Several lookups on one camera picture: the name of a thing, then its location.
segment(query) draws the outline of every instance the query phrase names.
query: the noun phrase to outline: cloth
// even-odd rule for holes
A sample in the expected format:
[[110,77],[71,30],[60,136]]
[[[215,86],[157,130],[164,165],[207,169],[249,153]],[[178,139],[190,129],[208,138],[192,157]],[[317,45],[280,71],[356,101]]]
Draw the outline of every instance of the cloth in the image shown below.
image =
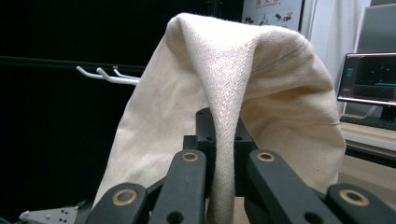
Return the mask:
[[233,140],[239,117],[259,148],[280,154],[310,187],[336,182],[345,141],[332,80],[297,32],[179,14],[128,102],[95,203],[113,186],[166,176],[195,113],[210,107],[217,160],[206,223],[244,223],[234,207]]

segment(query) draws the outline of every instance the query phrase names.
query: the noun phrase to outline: poster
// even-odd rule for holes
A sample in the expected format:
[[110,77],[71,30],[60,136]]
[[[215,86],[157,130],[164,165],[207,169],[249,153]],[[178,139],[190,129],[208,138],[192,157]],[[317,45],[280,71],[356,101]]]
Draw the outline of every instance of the poster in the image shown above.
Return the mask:
[[242,22],[299,31],[303,0],[245,0]]

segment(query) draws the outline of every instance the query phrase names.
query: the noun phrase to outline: black wall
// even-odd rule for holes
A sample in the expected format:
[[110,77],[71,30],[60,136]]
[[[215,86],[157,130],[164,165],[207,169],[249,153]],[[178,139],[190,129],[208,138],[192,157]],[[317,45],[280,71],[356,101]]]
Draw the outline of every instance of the black wall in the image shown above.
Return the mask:
[[[1,1],[0,56],[146,65],[180,12],[240,21],[243,1],[222,3]],[[92,198],[134,86],[87,78],[73,66],[0,62],[0,77],[0,217],[16,221],[26,210]]]

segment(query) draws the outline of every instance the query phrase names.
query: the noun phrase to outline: metal hook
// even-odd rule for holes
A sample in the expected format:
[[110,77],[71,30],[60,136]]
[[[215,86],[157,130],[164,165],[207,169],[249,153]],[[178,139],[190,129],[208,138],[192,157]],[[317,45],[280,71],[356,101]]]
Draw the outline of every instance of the metal hook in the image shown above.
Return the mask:
[[120,74],[117,69],[114,69],[117,75],[122,75],[122,77],[111,77],[109,76],[105,70],[103,70],[101,67],[98,67],[96,69],[96,72],[99,73],[100,75],[94,74],[94,73],[89,73],[85,71],[82,67],[77,66],[77,70],[84,76],[86,77],[91,77],[91,78],[97,78],[97,79],[105,79],[108,82],[112,83],[118,83],[118,84],[127,84],[127,85],[134,85],[136,86],[137,83],[139,82],[140,78],[139,77],[128,77],[123,74]]
[[99,75],[96,75],[96,74],[89,73],[89,72],[85,71],[85,70],[84,70],[82,67],[80,67],[80,66],[77,66],[77,70],[78,70],[82,75],[84,75],[84,76],[86,76],[86,77],[97,78],[97,79],[105,79],[105,78],[102,77],[102,76],[99,76]]
[[98,67],[96,69],[96,72],[99,73],[100,75],[102,75],[105,80],[112,82],[112,83],[136,86],[137,83],[139,82],[138,79],[130,79],[130,78],[124,78],[124,77],[111,77],[101,67]]
[[126,76],[126,75],[121,74],[121,73],[119,72],[119,70],[117,70],[117,68],[115,68],[113,71],[114,71],[114,73],[115,73],[118,77],[125,77],[125,78],[140,80],[140,77],[131,77],[131,76]]

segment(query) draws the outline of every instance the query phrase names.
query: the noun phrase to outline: computer monitor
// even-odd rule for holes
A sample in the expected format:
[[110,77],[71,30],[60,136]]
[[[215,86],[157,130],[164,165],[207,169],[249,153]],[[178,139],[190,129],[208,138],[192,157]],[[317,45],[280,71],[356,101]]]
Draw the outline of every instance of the computer monitor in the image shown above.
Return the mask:
[[383,106],[381,119],[396,119],[396,53],[348,53],[337,100]]

